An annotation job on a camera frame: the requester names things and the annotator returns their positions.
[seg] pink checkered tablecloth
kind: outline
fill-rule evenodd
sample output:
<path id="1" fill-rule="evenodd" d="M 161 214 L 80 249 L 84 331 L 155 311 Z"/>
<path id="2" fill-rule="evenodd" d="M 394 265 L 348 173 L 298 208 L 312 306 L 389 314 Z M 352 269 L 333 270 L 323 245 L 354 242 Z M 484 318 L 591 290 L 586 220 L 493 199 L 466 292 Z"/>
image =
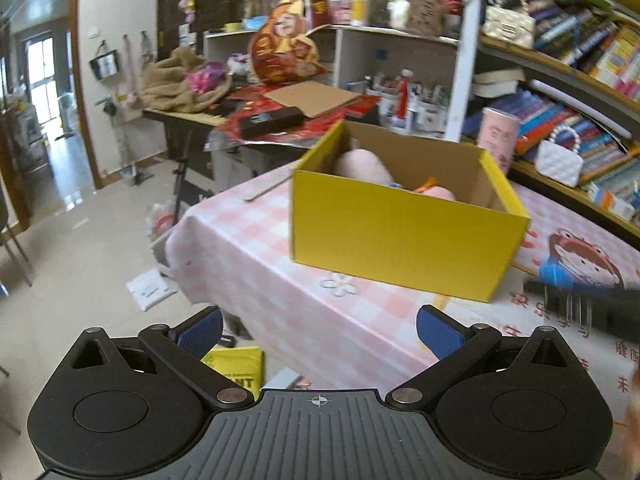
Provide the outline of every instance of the pink checkered tablecloth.
<path id="1" fill-rule="evenodd" d="M 254 202 L 244 201 L 283 171 L 287 167 L 192 207 L 173 229 L 165 247 L 167 261 L 192 303 L 216 304 L 241 317 L 267 354 L 315 388 L 378 388 L 382 396 L 436 362 L 415 331 L 423 304 L 434 304 L 467 326 L 487 322 L 506 335 L 529 335 L 540 324 L 555 325 L 614 418 L 623 421 L 638 345 L 550 316 L 523 295 L 526 273 L 514 267 L 494 300 L 482 304 L 296 264 L 289 258 L 289 182 Z M 535 269 L 548 255 L 550 234 L 571 228 L 575 236 L 616 251 L 611 254 L 626 282 L 638 279 L 637 251 L 529 189 L 514 188 L 532 215 L 529 235 L 514 261 L 519 267 Z M 339 250 L 339 237 L 326 242 Z"/>

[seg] brown cloth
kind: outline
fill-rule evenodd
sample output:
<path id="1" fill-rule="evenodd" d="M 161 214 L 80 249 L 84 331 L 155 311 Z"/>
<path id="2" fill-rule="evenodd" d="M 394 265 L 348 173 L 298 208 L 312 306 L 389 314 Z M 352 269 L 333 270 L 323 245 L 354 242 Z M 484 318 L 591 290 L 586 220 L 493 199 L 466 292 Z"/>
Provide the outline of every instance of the brown cloth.
<path id="1" fill-rule="evenodd" d="M 187 72 L 201 69 L 206 60 L 180 46 L 168 59 L 149 64 L 142 73 L 142 100 L 145 105 L 161 112 L 194 114 L 215 104 L 231 88 L 231 75 L 218 88 L 202 95 L 191 91 Z"/>

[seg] yellow package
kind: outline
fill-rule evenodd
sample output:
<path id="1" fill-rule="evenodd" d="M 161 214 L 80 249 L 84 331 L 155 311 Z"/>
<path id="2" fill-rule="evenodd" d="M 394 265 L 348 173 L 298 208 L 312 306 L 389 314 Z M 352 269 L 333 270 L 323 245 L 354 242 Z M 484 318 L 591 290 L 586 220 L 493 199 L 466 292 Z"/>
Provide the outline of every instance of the yellow package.
<path id="1" fill-rule="evenodd" d="M 262 387 L 262 350 L 258 346 L 213 348 L 202 362 L 246 388 L 257 399 Z"/>

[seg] pink cylindrical canister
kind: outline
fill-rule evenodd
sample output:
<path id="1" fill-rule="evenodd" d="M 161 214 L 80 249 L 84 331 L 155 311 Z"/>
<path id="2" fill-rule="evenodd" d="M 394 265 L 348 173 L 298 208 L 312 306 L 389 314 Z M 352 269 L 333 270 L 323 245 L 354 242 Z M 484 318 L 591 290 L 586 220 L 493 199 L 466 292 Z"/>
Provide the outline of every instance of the pink cylindrical canister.
<path id="1" fill-rule="evenodd" d="M 520 132 L 520 119 L 494 108 L 485 108 L 482 113 L 478 146 L 491 153 L 502 172 L 507 174 Z"/>

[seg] quilted handbag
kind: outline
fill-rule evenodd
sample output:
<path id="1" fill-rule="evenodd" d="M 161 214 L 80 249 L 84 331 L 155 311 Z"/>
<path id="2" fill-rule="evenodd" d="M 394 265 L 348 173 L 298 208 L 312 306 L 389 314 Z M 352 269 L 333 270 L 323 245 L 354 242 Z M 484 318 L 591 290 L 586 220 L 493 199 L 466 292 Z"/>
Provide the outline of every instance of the quilted handbag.
<path id="1" fill-rule="evenodd" d="M 572 150 L 556 144 L 558 135 L 564 132 L 570 132 L 574 136 L 575 142 Z M 579 151 L 580 137 L 575 130 L 565 124 L 556 126 L 549 140 L 543 140 L 540 143 L 536 158 L 536 170 L 565 186 L 575 187 L 584 164 L 582 157 L 578 155 Z"/>
<path id="2" fill-rule="evenodd" d="M 505 0 L 495 0 L 487 7 L 482 33 L 489 38 L 507 41 L 523 48 L 533 48 L 533 33 L 536 20 L 529 16 L 529 4 L 520 0 L 522 12 L 504 9 Z"/>

